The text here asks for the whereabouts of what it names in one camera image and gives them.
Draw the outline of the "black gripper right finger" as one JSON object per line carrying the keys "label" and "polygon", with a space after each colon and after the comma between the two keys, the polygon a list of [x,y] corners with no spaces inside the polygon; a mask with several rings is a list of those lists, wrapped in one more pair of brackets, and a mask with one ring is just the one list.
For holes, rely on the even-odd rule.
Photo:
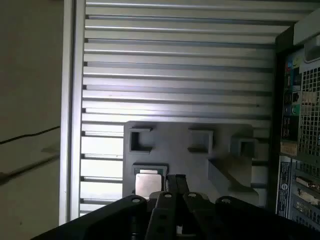
{"label": "black gripper right finger", "polygon": [[183,207],[178,240],[318,240],[317,230],[231,196],[210,202],[189,190],[185,175],[176,175]]}

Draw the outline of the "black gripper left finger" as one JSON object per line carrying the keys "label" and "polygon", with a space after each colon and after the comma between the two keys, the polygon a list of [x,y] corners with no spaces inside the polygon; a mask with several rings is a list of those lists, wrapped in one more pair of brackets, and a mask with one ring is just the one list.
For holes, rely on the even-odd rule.
{"label": "black gripper left finger", "polygon": [[149,199],[129,195],[35,237],[37,240],[174,240],[178,183],[166,178],[166,190]]}

